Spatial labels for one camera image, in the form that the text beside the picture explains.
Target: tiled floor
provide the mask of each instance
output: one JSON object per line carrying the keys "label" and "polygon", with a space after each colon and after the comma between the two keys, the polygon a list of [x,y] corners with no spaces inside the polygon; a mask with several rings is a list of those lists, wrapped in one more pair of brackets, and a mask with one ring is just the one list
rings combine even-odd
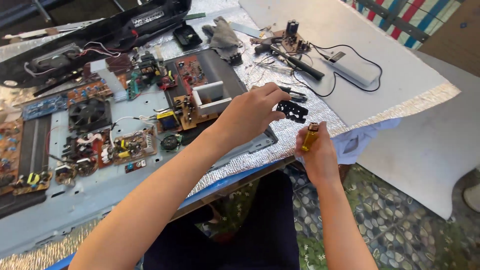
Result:
{"label": "tiled floor", "polygon": [[[302,269],[327,269],[318,196],[306,174],[287,166],[294,187],[293,211]],[[480,214],[463,202],[461,191],[478,183],[467,174],[453,192],[454,211],[445,221],[360,165],[354,165],[344,189],[359,231],[380,269],[480,269]],[[241,225],[257,182],[217,202],[223,217],[218,224],[199,227],[217,237]]]}

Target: left hand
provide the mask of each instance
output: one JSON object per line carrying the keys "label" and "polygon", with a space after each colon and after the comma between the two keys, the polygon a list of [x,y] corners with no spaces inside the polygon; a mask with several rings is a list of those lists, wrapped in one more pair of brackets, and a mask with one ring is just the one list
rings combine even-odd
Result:
{"label": "left hand", "polygon": [[263,133],[272,121],[285,118],[283,112],[272,111],[282,100],[291,97],[275,83],[267,83],[236,96],[209,129],[230,149],[235,148]]}

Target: cloth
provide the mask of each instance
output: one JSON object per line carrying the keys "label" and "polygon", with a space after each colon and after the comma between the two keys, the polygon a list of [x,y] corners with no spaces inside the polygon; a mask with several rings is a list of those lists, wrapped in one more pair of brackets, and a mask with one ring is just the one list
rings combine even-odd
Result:
{"label": "cloth", "polygon": [[213,217],[204,206],[169,223],[144,256],[144,270],[299,269],[293,223],[292,183],[281,171],[264,176],[252,207],[238,232],[226,244],[213,242],[194,223]]}
{"label": "cloth", "polygon": [[230,57],[238,53],[239,39],[222,16],[215,18],[213,21],[216,26],[204,25],[202,26],[202,31],[208,37],[207,42],[210,44],[210,48],[214,49],[222,59],[230,63]]}
{"label": "cloth", "polygon": [[[339,164],[355,164],[368,143],[377,137],[378,131],[395,128],[400,124],[401,120],[401,118],[388,119],[333,137],[332,141],[336,150],[337,162]],[[305,161],[302,157],[296,157],[296,159],[305,166]]]}

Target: pliers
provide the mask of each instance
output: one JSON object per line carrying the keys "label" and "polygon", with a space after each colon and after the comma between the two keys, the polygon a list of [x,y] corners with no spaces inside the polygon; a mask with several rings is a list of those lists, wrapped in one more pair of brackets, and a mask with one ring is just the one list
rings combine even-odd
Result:
{"label": "pliers", "polygon": [[305,96],[305,94],[292,91],[292,90],[291,90],[291,89],[292,89],[291,87],[278,86],[278,88],[280,88],[280,90],[282,90],[282,91],[284,91],[284,92],[289,93],[290,96],[292,97],[292,101],[296,101],[296,102],[306,102],[306,101],[308,100],[308,98]]}

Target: yellow lighter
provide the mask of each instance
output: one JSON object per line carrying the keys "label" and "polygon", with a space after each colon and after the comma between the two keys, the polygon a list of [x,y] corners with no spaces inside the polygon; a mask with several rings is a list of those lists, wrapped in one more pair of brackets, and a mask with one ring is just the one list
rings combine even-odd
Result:
{"label": "yellow lighter", "polygon": [[318,127],[319,123],[310,122],[308,125],[308,132],[305,136],[305,140],[303,141],[303,145],[301,149],[303,151],[310,151],[310,147],[312,146],[313,142],[318,138]]}

